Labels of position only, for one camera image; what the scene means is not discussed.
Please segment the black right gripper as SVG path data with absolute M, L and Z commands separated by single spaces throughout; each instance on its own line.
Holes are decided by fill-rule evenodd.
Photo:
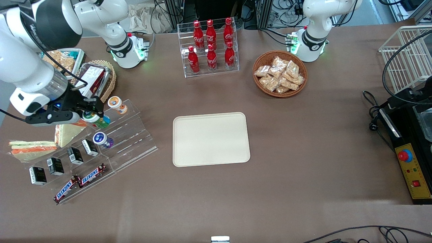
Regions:
M 80 91 L 67 88 L 65 93 L 51 102 L 52 112 L 71 111 L 79 115 L 104 114 L 104 104 L 99 97 L 86 98 Z

